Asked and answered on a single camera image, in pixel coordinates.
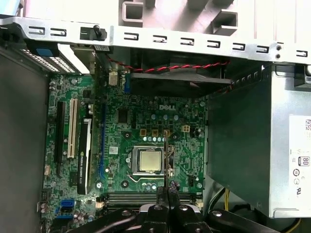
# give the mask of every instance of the red and black wire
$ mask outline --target red and black wire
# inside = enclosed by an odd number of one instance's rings
[[[113,60],[111,59],[108,55],[107,56],[107,59],[110,61],[110,62],[113,62],[113,63],[116,63],[120,66],[123,66],[125,68],[128,68],[134,72],[144,72],[144,73],[149,73],[149,72],[157,72],[157,71],[164,71],[164,70],[171,70],[171,69],[183,69],[183,68],[193,68],[193,69],[206,69],[206,68],[209,68],[209,67],[216,67],[216,66],[225,66],[225,65],[228,65],[230,62],[229,61],[226,61],[226,62],[216,62],[216,63],[211,63],[211,64],[206,64],[206,65],[189,65],[189,64],[185,64],[185,65],[176,65],[176,66],[171,66],[171,67],[159,67],[159,68],[150,68],[150,69],[141,69],[141,68],[134,68],[132,66],[129,66],[129,65],[126,65],[122,62],[119,62],[119,61],[116,61],[116,60]]]

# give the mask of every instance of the white pci slot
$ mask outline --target white pci slot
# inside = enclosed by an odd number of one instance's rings
[[[67,158],[73,158],[75,153],[78,99],[71,99],[69,103],[69,138]]]

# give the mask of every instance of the power supply label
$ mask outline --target power supply label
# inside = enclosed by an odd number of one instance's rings
[[[308,208],[311,194],[311,116],[290,115],[289,128],[290,197]]]

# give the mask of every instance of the circuit board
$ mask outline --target circuit board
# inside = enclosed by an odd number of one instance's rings
[[[46,232],[55,219],[70,219],[76,228],[102,216],[99,197],[105,194],[154,194],[164,184],[164,135],[170,183],[180,192],[202,194],[206,99],[131,95],[128,82],[126,71],[51,77],[37,207]],[[89,165],[83,166],[86,148]]]

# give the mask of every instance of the cpu socket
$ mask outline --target cpu socket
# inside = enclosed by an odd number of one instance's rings
[[[164,176],[164,148],[134,146],[128,154],[134,176]]]

